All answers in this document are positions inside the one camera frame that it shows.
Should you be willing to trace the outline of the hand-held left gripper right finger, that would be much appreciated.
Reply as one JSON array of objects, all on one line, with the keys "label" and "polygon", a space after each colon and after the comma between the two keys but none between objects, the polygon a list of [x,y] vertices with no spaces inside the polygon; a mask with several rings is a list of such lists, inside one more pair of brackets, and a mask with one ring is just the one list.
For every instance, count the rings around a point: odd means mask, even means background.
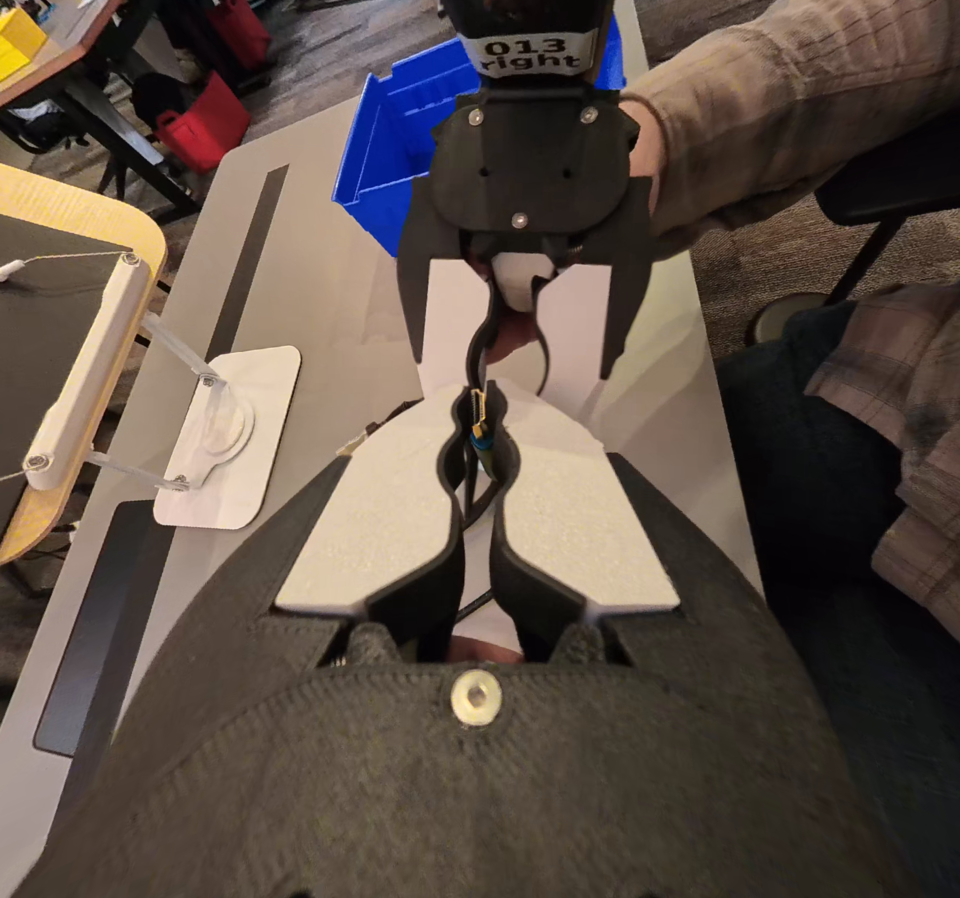
[{"label": "hand-held left gripper right finger", "polygon": [[549,652],[576,624],[669,613],[680,596],[603,444],[522,388],[489,390],[500,484],[493,598],[518,637]]}]

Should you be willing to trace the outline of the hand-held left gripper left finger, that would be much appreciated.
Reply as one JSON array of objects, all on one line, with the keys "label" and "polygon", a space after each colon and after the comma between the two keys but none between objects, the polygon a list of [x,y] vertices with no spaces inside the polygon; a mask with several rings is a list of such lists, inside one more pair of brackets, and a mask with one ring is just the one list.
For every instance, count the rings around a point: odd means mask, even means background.
[{"label": "hand-held left gripper left finger", "polygon": [[467,391],[437,391],[383,424],[345,461],[274,606],[378,623],[418,656],[447,655],[465,587],[457,488]]}]

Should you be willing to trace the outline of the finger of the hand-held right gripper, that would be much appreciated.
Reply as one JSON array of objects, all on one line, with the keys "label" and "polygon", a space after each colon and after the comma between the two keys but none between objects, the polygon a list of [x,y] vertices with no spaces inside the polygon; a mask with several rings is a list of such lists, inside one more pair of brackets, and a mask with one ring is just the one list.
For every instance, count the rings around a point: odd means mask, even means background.
[{"label": "finger of the hand-held right gripper", "polygon": [[544,352],[539,398],[587,422],[605,383],[601,376],[611,268],[574,264],[536,292],[534,319]]},{"label": "finger of the hand-held right gripper", "polygon": [[471,348],[491,314],[490,283],[460,258],[429,262],[422,352],[424,401],[452,407],[471,387]]}]

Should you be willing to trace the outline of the blue plastic bin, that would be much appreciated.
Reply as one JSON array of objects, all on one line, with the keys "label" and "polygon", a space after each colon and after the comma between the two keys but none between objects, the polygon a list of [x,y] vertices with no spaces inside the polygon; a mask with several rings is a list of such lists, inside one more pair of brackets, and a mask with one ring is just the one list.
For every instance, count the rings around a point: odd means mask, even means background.
[{"label": "blue plastic bin", "polygon": [[370,75],[332,199],[390,253],[409,214],[472,235],[586,236],[650,217],[651,182],[630,175],[640,129],[619,107],[617,21],[562,10],[508,12]]}]

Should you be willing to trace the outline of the person's right forearm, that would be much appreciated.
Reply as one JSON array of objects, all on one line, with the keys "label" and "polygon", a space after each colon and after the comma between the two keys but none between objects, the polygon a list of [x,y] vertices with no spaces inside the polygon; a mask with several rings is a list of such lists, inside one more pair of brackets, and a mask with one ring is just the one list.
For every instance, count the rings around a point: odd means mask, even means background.
[{"label": "person's right forearm", "polygon": [[636,79],[656,122],[656,259],[771,218],[958,107],[959,0],[778,0]]}]

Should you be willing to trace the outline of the person's right hand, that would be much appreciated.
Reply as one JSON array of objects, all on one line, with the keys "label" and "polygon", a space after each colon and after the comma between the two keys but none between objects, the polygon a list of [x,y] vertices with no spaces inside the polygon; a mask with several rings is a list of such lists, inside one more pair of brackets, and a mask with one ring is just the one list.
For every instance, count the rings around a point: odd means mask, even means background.
[{"label": "person's right hand", "polygon": [[[647,103],[634,91],[621,93],[619,107],[639,126],[637,141],[630,151],[630,176],[650,179],[648,206],[652,217],[658,204],[666,169],[664,131]],[[532,304],[525,309],[507,304],[500,315],[495,335],[487,344],[486,364],[499,363],[511,353],[538,341],[532,308]]]}]

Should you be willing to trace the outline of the red bin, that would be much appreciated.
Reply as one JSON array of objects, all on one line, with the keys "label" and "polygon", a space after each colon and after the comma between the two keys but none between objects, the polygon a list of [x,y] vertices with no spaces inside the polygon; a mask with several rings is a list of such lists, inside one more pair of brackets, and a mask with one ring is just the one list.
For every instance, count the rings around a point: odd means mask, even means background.
[{"label": "red bin", "polygon": [[220,0],[207,15],[245,71],[266,70],[273,38],[247,0]]},{"label": "red bin", "polygon": [[239,97],[212,71],[193,104],[183,113],[162,112],[154,132],[187,170],[204,176],[242,144],[251,122]]}]

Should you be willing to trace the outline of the white bar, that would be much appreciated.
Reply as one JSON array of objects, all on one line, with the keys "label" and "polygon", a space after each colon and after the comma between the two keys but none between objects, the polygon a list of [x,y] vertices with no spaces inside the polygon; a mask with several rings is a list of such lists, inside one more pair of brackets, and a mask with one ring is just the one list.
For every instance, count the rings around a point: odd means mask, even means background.
[{"label": "white bar", "polygon": [[24,458],[30,489],[49,492],[66,486],[91,452],[98,414],[115,383],[114,372],[133,343],[154,282],[144,258],[131,251],[118,254],[63,388]]}]

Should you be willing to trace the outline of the small yellow bin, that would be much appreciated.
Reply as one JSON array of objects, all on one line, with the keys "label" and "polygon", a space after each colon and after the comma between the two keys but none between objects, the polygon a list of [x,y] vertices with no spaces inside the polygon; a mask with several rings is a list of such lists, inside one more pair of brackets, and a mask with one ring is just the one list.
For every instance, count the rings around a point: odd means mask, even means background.
[{"label": "small yellow bin", "polygon": [[43,28],[22,8],[14,6],[1,13],[1,81],[28,68],[49,40]]}]

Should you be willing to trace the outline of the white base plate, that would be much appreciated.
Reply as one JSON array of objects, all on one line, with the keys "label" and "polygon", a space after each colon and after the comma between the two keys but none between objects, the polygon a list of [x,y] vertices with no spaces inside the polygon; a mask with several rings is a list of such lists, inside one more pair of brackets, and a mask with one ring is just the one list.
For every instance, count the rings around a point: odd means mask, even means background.
[{"label": "white base plate", "polygon": [[286,345],[204,364],[174,444],[154,520],[166,527],[239,531],[262,508],[302,366]]}]

